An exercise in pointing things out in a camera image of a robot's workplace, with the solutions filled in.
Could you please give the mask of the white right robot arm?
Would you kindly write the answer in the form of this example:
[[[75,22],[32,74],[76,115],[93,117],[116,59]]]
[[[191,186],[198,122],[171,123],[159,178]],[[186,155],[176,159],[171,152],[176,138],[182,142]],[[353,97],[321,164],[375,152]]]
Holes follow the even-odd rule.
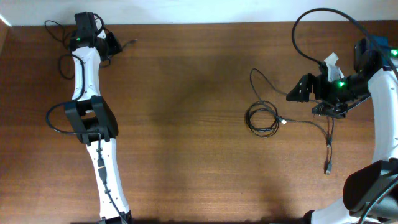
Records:
[[[319,100],[314,115],[342,119],[366,100],[373,103],[374,151],[370,165],[349,175],[343,196],[311,210],[306,223],[394,223],[397,221],[397,52],[385,37],[370,36],[354,46],[354,70],[343,76],[331,54],[318,76],[304,75],[288,101]]]

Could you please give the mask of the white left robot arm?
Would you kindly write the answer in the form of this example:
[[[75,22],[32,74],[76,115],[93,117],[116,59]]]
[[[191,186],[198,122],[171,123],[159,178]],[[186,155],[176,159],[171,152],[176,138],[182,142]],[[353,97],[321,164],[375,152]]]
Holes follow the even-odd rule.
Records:
[[[99,192],[100,223],[132,223],[116,160],[116,118],[101,96],[100,63],[122,51],[112,33],[92,12],[75,14],[77,30],[69,49],[75,66],[75,89],[64,112],[78,140],[86,146]]]

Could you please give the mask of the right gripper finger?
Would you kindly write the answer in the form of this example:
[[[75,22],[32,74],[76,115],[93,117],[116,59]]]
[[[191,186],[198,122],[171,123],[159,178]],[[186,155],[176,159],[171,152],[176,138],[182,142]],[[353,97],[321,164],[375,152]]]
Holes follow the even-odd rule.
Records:
[[[319,103],[312,108],[312,114],[319,116],[327,116],[335,119],[343,119],[346,117],[347,104],[337,104],[330,106],[326,103]]]
[[[286,95],[287,101],[309,102],[313,90],[315,76],[311,73],[303,75],[295,87]]]

